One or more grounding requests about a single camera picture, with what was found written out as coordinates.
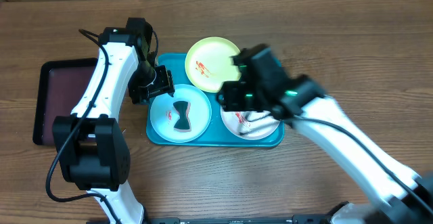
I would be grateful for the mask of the light blue plastic plate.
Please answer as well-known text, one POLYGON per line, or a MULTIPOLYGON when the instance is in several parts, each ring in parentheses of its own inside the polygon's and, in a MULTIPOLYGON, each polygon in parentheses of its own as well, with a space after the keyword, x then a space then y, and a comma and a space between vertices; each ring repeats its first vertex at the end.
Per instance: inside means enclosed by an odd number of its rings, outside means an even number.
POLYGON ((174 96, 168 94, 157 96, 150 106, 150 122, 155 132, 170 143, 185 143, 198 138, 210 124, 211 108, 206 95, 193 85, 175 85, 174 96), (174 130, 179 119, 173 103, 187 101, 190 103, 190 132, 174 130))

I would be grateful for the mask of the yellow-green plastic plate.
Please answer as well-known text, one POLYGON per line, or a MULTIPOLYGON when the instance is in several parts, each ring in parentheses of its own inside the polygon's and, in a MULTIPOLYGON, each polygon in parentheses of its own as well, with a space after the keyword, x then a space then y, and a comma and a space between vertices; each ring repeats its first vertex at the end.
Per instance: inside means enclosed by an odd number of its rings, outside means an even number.
POLYGON ((240 49, 228 39, 207 37, 196 42, 187 52, 185 72, 197 88, 210 93, 220 90, 225 81, 238 81, 241 74, 232 57, 240 49))

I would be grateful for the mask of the green and red sponge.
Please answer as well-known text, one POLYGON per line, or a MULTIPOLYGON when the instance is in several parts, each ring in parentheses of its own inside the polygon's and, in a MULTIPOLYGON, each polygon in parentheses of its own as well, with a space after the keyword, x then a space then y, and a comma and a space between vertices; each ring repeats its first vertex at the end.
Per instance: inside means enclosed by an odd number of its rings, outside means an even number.
POLYGON ((179 115, 179 119, 174 125, 174 130, 179 132, 190 132, 191 131, 191 123, 189 119, 190 103, 187 101, 176 101, 173 103, 173 106, 179 115))

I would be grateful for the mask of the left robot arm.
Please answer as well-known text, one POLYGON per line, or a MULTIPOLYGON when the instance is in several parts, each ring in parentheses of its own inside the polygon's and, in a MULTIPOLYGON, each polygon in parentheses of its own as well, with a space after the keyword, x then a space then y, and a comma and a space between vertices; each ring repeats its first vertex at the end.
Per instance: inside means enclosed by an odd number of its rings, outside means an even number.
POLYGON ((109 223, 149 223, 127 181, 131 155, 118 117, 126 94, 133 104, 173 96, 173 76, 150 51, 157 34, 145 18, 129 18, 125 27, 107 27, 100 35, 79 32, 99 47, 99 56, 80 101, 53 122, 57 154, 45 191, 56 202, 95 198, 109 223))

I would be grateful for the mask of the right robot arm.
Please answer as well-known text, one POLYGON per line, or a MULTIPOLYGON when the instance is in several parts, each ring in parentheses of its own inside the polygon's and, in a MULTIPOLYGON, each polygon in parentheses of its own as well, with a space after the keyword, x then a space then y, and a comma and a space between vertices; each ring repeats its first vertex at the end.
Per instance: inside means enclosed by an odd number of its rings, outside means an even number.
POLYGON ((322 148, 370 201, 341 203, 322 223, 432 222, 432 178, 420 177, 385 153, 317 82, 305 74, 289 77, 265 44, 231 59, 241 76, 224 82, 217 93, 222 109, 268 111, 322 148))

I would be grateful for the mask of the teal plastic serving tray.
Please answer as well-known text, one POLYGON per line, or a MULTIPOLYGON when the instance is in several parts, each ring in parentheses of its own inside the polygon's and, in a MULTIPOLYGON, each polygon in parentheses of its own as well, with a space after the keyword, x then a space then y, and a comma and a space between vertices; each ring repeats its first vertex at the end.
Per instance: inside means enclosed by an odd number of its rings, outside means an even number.
MULTIPOLYGON (((185 53, 166 53, 159 56, 159 64, 166 66, 173 74, 174 84, 190 85, 191 82, 187 78, 185 71, 185 53)), ((256 148, 272 148, 278 145, 285 133, 283 124, 279 123, 275 129, 265 133, 260 139, 246 139, 245 136, 238 137, 234 135, 224 125, 221 116, 221 107, 216 101, 214 93, 205 92, 206 97, 210 100, 211 117, 208 128, 189 142, 185 142, 188 146, 215 146, 215 147, 256 147, 256 148)))

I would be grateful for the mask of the black rectangular sponge tray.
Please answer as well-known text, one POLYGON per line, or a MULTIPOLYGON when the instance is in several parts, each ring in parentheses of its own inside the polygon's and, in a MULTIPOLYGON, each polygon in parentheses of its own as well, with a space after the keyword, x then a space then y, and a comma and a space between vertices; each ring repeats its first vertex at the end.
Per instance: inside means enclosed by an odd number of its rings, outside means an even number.
POLYGON ((96 58, 50 61, 41 66, 32 140, 53 145, 56 116, 69 116, 83 96, 95 70, 96 58))

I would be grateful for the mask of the white plastic plate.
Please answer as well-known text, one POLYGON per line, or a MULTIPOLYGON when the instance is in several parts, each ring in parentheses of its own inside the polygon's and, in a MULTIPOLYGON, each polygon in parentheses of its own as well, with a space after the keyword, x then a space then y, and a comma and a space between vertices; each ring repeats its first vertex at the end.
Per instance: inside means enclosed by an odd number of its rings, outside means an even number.
POLYGON ((264 139, 280 124, 269 111, 226 112, 221 108, 221 119, 231 133, 246 140, 264 139))

